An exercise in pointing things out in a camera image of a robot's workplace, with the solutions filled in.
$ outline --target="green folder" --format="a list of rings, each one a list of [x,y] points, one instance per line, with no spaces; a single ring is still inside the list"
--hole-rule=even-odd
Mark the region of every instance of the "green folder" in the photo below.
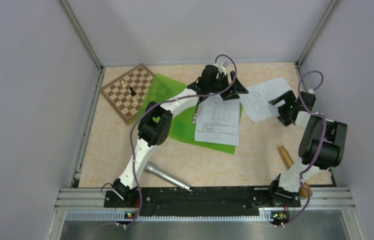
[[[171,79],[161,74],[156,74],[148,90],[143,105],[141,106],[138,116],[143,115],[144,111],[147,108],[147,105],[151,101],[155,101],[158,103],[168,100],[178,95],[186,87],[187,85],[177,80]],[[169,136],[186,144],[193,144],[228,154],[234,154],[235,146],[233,145],[194,141],[196,125],[193,123],[193,117],[195,109],[195,106],[190,107],[172,120]],[[240,105],[240,116],[242,110],[243,107]]]

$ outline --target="wooden stick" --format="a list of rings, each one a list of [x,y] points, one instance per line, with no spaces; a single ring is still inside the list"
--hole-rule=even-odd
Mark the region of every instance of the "wooden stick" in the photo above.
[[[285,166],[289,169],[291,166],[294,164],[293,160],[291,159],[290,154],[288,154],[287,150],[285,149],[284,146],[279,146],[278,151],[281,155],[282,161],[284,162]],[[310,192],[310,196],[313,195],[312,189],[307,183],[303,183],[303,186]],[[299,195],[307,198],[307,192],[306,190],[300,188],[299,190]]]

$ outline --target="tabletop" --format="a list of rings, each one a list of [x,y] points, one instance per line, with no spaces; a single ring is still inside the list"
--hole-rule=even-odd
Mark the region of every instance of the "tabletop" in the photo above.
[[[151,65],[148,68],[185,84],[192,83],[204,64]],[[132,66],[108,67],[103,86],[130,70]],[[297,94],[299,82],[293,62],[239,63],[238,79],[245,87],[283,77]],[[130,157],[129,131],[131,125],[120,116],[100,94],[91,133],[82,165],[80,188],[98,188],[113,183],[125,169]],[[275,116],[252,123],[245,110],[240,121],[240,145],[234,154],[185,144],[168,138],[160,145],[150,161],[161,169],[184,180],[193,187],[203,186],[268,186],[278,174],[287,169],[277,147],[284,146],[293,160],[298,158],[304,129],[295,125],[285,127]],[[331,185],[325,170],[313,176],[311,185]],[[155,175],[143,173],[142,187],[172,187]]]

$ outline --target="chessboard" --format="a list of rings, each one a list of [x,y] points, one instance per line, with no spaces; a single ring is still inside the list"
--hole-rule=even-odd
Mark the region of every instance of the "chessboard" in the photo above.
[[[154,73],[140,64],[103,86],[100,92],[122,120],[129,124],[136,119],[153,78]]]

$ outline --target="white paper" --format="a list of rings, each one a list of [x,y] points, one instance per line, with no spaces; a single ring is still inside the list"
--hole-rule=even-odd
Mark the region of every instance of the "white paper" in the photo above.
[[[251,121],[257,123],[278,114],[277,107],[285,102],[281,101],[275,106],[268,102],[291,90],[291,87],[283,77],[279,77],[248,87],[247,90],[249,94],[241,94],[240,102]]]
[[[194,140],[238,146],[240,144],[240,101],[223,101],[211,96],[202,102]]]

